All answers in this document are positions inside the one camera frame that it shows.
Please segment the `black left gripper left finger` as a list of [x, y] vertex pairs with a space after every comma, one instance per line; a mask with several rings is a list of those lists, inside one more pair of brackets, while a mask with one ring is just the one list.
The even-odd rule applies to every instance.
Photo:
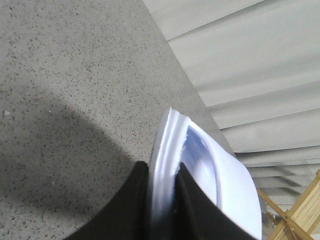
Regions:
[[143, 240], [148, 165], [134, 164], [118, 192], [88, 223], [67, 240]]

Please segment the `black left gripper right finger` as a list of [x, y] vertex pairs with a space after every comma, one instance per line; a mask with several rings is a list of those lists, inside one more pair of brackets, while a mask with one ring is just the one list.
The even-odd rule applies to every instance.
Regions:
[[260, 202], [248, 170], [228, 163], [210, 172], [181, 163], [175, 178], [175, 240], [258, 240]]

